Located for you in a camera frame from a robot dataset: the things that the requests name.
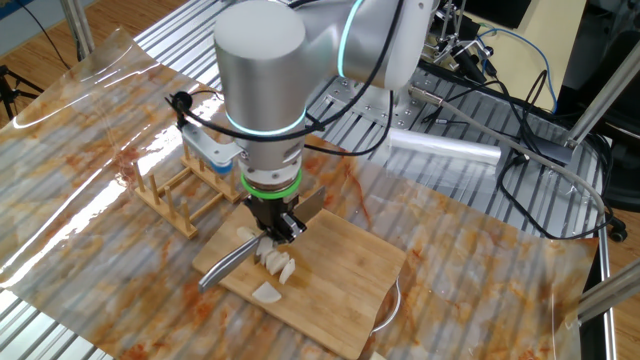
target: robotic arm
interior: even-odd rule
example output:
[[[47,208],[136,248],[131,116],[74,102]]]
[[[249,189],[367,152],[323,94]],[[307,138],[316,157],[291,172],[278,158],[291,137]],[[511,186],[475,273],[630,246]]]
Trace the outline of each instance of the robotic arm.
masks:
[[[373,85],[394,90],[409,81],[422,52],[432,1],[404,1]],[[322,79],[340,75],[364,82],[370,76],[397,6],[398,1],[390,0],[323,0],[297,10],[271,1],[230,7],[215,27],[229,122],[238,132],[264,137],[303,130],[307,99]],[[236,139],[235,146],[242,184],[250,194],[245,205],[274,240],[293,241],[306,229],[293,214],[304,138]]]

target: transparent plastic film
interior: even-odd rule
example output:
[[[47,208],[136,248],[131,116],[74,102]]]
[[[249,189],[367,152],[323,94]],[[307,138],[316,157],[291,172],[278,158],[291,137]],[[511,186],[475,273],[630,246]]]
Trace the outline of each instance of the transparent plastic film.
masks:
[[[201,89],[116,31],[2,129],[0,286],[120,359],[336,358],[222,287],[198,293],[191,263],[235,205],[195,219],[189,240],[136,194],[135,164],[147,189],[185,169],[164,98]],[[192,108],[228,125],[221,96]],[[398,315],[362,359],[580,357],[596,239],[527,235],[364,158],[305,152],[302,167],[303,198],[324,186],[327,210],[408,256]],[[176,206],[217,195],[195,176],[174,185]]]
[[[379,152],[392,176],[417,179],[444,193],[466,188],[496,191],[502,155],[498,146],[391,129]]]

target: metal frame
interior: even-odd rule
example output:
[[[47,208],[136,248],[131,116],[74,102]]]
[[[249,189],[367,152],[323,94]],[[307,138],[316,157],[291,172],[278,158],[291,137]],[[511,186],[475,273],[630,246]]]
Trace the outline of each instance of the metal frame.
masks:
[[[91,29],[80,0],[60,0],[64,16],[67,18],[71,35],[76,41],[78,60],[86,58],[95,50]]]
[[[589,105],[584,114],[582,114],[582,117],[580,117],[580,120],[578,120],[573,129],[569,131],[565,140],[565,146],[575,149],[576,146],[584,140],[639,71],[640,42],[633,48],[629,56],[627,56],[618,70],[611,76],[611,79],[609,79],[607,84],[600,90],[598,96],[593,99],[593,102],[591,102],[591,105]]]
[[[191,0],[160,20],[148,30],[136,37],[136,42],[152,57],[174,70],[190,76],[208,86],[220,88],[220,79],[216,66],[216,55],[209,41],[211,29],[217,14],[229,6],[229,1]],[[440,96],[455,95],[464,89],[438,79],[433,75],[420,74],[415,81],[429,91]],[[316,96],[309,102],[312,115],[330,116],[341,104],[332,102],[327,96],[326,89],[332,81],[317,89]],[[509,105],[501,100],[473,93],[454,102],[469,115],[490,125],[494,129],[516,134],[518,124],[510,116]],[[467,131],[463,125],[439,125],[423,123],[425,114],[433,111],[433,107],[426,106],[409,124],[412,131],[429,133],[432,135],[464,139],[485,144],[494,144],[493,139],[472,131]],[[443,118],[450,118],[446,111]],[[554,138],[561,136],[559,128],[532,117],[532,127],[538,135]],[[374,143],[380,136],[383,127],[366,116],[358,113],[347,113],[341,120],[332,124],[322,137],[347,150],[364,149]],[[376,154],[370,159],[384,164],[384,160]],[[579,144],[574,152],[574,159],[570,169],[581,177],[588,179],[594,186],[602,186],[601,173],[596,160],[596,154],[588,144]],[[431,184],[437,191],[463,202],[475,209],[505,221],[523,231],[536,233],[533,227],[515,211],[501,194],[488,194],[482,190],[483,186],[473,187],[461,180],[461,187],[452,188],[447,184],[434,184],[437,174],[410,174],[411,162],[408,159],[395,157],[394,161],[386,164],[389,171],[414,181]],[[545,226],[563,235],[571,232],[582,232],[595,224],[596,214],[584,204],[581,197],[566,190],[565,183],[552,178],[535,166],[529,166],[507,174],[505,177],[507,188],[514,196],[529,209]],[[596,261],[601,265],[600,278],[609,277],[609,255],[606,231],[600,232],[600,256]],[[0,292],[0,341],[4,343],[0,357],[7,355],[12,359],[112,359],[89,342],[74,334],[63,325],[55,322],[35,308],[15,297],[11,292]],[[613,313],[611,310],[604,314],[605,344],[607,359],[613,360],[615,355],[615,336],[613,331]],[[300,347],[292,354],[295,358]]]

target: metal pipe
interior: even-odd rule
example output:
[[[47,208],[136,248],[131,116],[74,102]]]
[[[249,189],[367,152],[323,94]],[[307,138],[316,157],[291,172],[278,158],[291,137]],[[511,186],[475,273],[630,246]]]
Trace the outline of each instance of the metal pipe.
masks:
[[[569,131],[565,140],[565,146],[575,149],[584,140],[589,131],[600,121],[609,107],[620,96],[620,93],[633,80],[640,71],[640,43],[631,51],[622,65],[611,76],[611,79],[602,88],[598,96],[584,112],[580,120]]]
[[[444,25],[442,26],[442,34],[440,35],[440,41],[444,41],[445,35],[447,35],[447,25],[449,24],[449,16],[451,16],[451,8],[453,7],[453,0],[447,1],[445,5],[447,8],[447,13],[444,16]]]
[[[583,324],[640,292],[640,259],[582,294],[578,321]]]
[[[76,41],[78,60],[83,60],[95,50],[91,29],[80,0],[60,0],[71,35]]]
[[[466,5],[467,5],[467,0],[462,0],[462,5],[460,6],[460,14],[457,16],[458,21],[456,22],[456,36],[458,37],[460,36],[460,26],[462,25],[462,18],[464,16],[464,7]]]

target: orange stain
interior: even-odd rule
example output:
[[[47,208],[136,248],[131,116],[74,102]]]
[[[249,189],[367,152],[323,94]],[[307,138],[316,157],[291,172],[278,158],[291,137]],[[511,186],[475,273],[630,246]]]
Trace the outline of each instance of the orange stain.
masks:
[[[120,360],[146,360],[148,358],[149,353],[144,349],[144,345],[142,344],[132,346],[120,356]]]
[[[167,265],[167,258],[169,257],[169,246],[171,245],[171,240],[167,241],[164,246],[162,246],[162,263],[160,267],[164,267]]]
[[[360,185],[360,181],[358,181],[358,178],[353,174],[353,165],[351,163],[346,163],[344,165],[344,173],[347,176],[348,179],[350,179],[356,186],[356,191],[358,192],[358,199],[360,201],[360,207],[362,208],[362,213],[364,214],[364,217],[367,219],[367,224],[369,225],[369,227],[372,226],[371,223],[371,215],[369,215],[369,211],[367,210],[367,207],[364,205],[364,192],[362,191],[362,186]]]
[[[120,174],[122,174],[127,187],[131,187],[132,184],[136,183],[133,162],[138,160],[139,157],[140,154],[134,147],[126,148],[115,156],[114,164],[120,167]]]

